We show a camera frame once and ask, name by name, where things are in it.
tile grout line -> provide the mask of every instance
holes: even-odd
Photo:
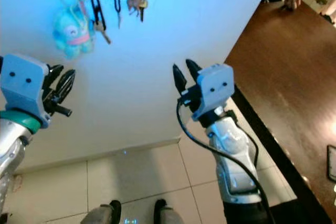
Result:
[[[128,200],[128,201],[122,202],[121,204],[124,205],[124,204],[127,204],[127,203],[131,203],[131,202],[135,202],[135,201],[139,201],[139,200],[143,200],[143,199],[152,198],[152,197],[155,197],[155,196],[158,196],[158,195],[162,195],[162,194],[169,194],[169,193],[173,193],[175,191],[181,191],[181,190],[185,190],[185,189],[188,189],[188,188],[190,188],[190,186],[183,187],[183,188],[176,189],[176,190],[165,191],[165,192],[162,192],[162,193],[159,193],[159,194],[153,194],[153,195],[145,196],[145,197],[138,198],[138,199]]]
[[[60,217],[60,218],[56,218],[56,219],[52,219],[52,220],[46,220],[42,223],[48,223],[48,222],[51,222],[51,221],[61,220],[61,219],[70,218],[70,217],[74,217],[74,216],[77,216],[77,215],[83,215],[83,214],[87,214],[87,212],[81,212],[81,213],[75,214],[75,215],[68,215],[68,216],[64,216],[64,217]]]
[[[268,166],[268,167],[263,167],[263,168],[256,168],[256,171],[257,172],[260,172],[260,171],[262,171],[262,170],[266,170],[266,169],[269,169],[269,168],[272,168],[272,167],[274,167],[274,168],[276,168],[277,167],[277,165],[271,165],[271,166]]]
[[[191,192],[192,192],[193,197],[194,197],[196,209],[197,209],[197,212],[198,212],[198,217],[200,218],[199,220],[200,220],[201,224],[203,224],[202,218],[201,218],[201,213],[199,212],[199,208],[198,208],[197,201],[196,201],[196,198],[195,198],[194,190],[193,190],[193,187],[192,187],[191,182],[190,182],[190,178],[189,178],[189,174],[188,174],[188,171],[187,171],[187,167],[185,166],[185,163],[184,163],[184,158],[183,158],[183,155],[182,155],[182,152],[181,152],[181,148],[180,148],[180,143],[179,142],[177,143],[177,146],[179,148],[178,151],[180,152],[180,156],[181,156],[182,163],[183,163],[183,166],[184,166],[184,169],[185,169],[185,173],[187,174],[187,178],[188,178],[188,181],[189,181]]]
[[[203,185],[205,185],[205,184],[209,184],[209,183],[213,183],[213,182],[218,182],[218,179],[210,180],[210,181],[207,181],[207,182],[202,182],[202,183],[199,183],[199,184],[196,184],[196,185],[192,185],[191,187],[195,187],[195,186],[203,186]]]
[[[86,200],[87,200],[87,212],[89,212],[89,172],[88,172],[88,161],[86,160]]]
[[[276,172],[277,172],[277,174],[280,176],[282,185],[284,186],[284,188],[285,188],[285,190],[286,190],[286,192],[287,192],[287,194],[288,194],[290,200],[294,200],[294,199],[292,198],[292,196],[291,196],[291,193],[290,193],[289,189],[287,189],[288,186],[291,188],[290,184],[287,182],[286,178],[284,177],[284,175],[282,174],[282,172],[280,171],[279,168],[276,169]]]

tile floor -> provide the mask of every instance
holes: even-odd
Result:
[[[255,139],[232,100],[240,125]],[[201,139],[199,124],[188,123]],[[259,180],[270,205],[295,198],[277,166],[259,143]],[[21,187],[10,192],[5,210],[9,223],[79,223],[85,214],[111,199],[122,202],[122,221],[151,224],[155,201],[165,198],[186,224],[225,223],[212,154],[182,135],[178,144],[125,155],[83,161],[23,174]]]

white wall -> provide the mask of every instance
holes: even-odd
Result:
[[[223,62],[260,0],[149,0],[144,23],[128,15],[125,2],[118,30],[113,0],[101,0],[113,44],[97,34],[93,53],[67,62],[51,35],[59,0],[1,0],[2,55],[20,52],[77,69],[64,103],[73,115],[55,115],[38,132],[22,167],[178,137],[172,64],[186,71],[185,58],[201,66]]]

metal key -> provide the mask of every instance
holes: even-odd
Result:
[[[104,39],[106,40],[106,42],[108,44],[111,44],[111,39],[109,38],[109,36],[107,36],[107,34],[105,33],[104,27],[103,27],[103,23],[102,21],[98,21],[98,24],[96,22],[93,22],[93,27],[96,31],[101,32],[101,34],[103,35]]]
[[[148,7],[148,1],[147,0],[141,0],[139,3],[139,9],[140,9],[140,20],[143,22],[143,10]]]

baseboard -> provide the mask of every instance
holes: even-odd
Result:
[[[91,156],[85,156],[85,157],[74,158],[74,159],[67,159],[65,161],[53,162],[53,163],[38,165],[38,166],[34,166],[34,167],[23,167],[23,168],[19,167],[15,171],[15,174],[32,173],[32,172],[36,172],[38,170],[53,168],[53,167],[62,166],[62,165],[69,165],[69,164],[73,164],[73,163],[77,163],[77,162],[102,158],[102,157],[111,156],[111,155],[124,155],[124,152],[127,152],[128,154],[130,154],[130,153],[133,153],[133,152],[139,152],[139,151],[152,149],[152,148],[158,148],[158,147],[162,147],[162,146],[166,146],[166,145],[170,145],[170,144],[176,144],[180,141],[180,139],[181,139],[181,136],[177,136],[177,137],[175,137],[173,139],[170,139],[170,140],[165,140],[165,141],[160,141],[160,142],[157,142],[157,143],[150,143],[150,144],[145,144],[145,145],[129,146],[127,148],[123,148],[123,149],[120,149],[120,150],[99,153],[99,154],[91,155]]]

